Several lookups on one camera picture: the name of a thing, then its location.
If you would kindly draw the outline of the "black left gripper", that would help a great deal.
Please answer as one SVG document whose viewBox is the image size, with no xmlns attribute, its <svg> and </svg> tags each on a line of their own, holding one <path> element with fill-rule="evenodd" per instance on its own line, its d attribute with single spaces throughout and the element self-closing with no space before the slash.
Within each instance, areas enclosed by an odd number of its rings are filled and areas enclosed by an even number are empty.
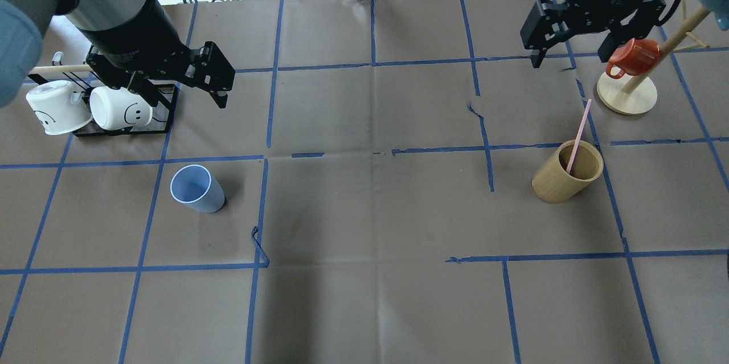
<svg viewBox="0 0 729 364">
<path fill-rule="evenodd" d="M 202 89 L 226 108 L 235 69 L 215 42 L 185 46 L 157 0 L 133 5 L 130 12 L 85 0 L 67 17 L 91 42 L 85 59 L 105 84 L 127 87 L 150 107 L 172 111 L 177 87 L 152 80 L 174 80 Z"/>
</svg>

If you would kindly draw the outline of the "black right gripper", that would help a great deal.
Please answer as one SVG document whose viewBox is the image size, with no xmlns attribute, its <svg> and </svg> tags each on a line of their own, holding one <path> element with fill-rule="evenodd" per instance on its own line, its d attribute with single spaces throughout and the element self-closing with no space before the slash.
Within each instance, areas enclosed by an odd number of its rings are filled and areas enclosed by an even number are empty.
<svg viewBox="0 0 729 364">
<path fill-rule="evenodd" d="M 631 39 L 645 39 L 659 25 L 665 0 L 536 0 L 520 29 L 523 47 L 539 68 L 547 51 L 574 35 L 609 30 L 598 49 L 602 63 Z M 623 26 L 623 19 L 632 16 Z"/>
</svg>

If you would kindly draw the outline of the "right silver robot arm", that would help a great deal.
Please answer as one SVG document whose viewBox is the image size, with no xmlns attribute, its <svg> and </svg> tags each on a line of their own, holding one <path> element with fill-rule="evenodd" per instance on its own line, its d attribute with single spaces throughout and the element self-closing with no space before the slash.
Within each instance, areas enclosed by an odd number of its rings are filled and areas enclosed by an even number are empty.
<svg viewBox="0 0 729 364">
<path fill-rule="evenodd" d="M 727 29 L 727 0 L 699 0 Z M 575 35 L 606 32 L 598 54 L 607 62 L 618 47 L 643 39 L 671 18 L 665 0 L 537 0 L 520 30 L 523 46 L 539 68 L 547 51 Z"/>
</svg>

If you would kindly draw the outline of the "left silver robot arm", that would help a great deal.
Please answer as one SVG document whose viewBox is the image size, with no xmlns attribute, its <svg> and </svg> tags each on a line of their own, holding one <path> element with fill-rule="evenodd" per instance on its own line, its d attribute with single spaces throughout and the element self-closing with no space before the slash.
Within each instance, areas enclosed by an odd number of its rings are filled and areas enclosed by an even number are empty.
<svg viewBox="0 0 729 364">
<path fill-rule="evenodd" d="M 166 99 L 153 81 L 198 87 L 224 109 L 235 69 L 210 40 L 199 49 L 182 43 L 158 0 L 1 0 L 2 105 L 16 97 L 38 63 L 44 35 L 63 15 L 92 45 L 87 62 L 108 87 L 125 88 L 151 107 Z"/>
</svg>

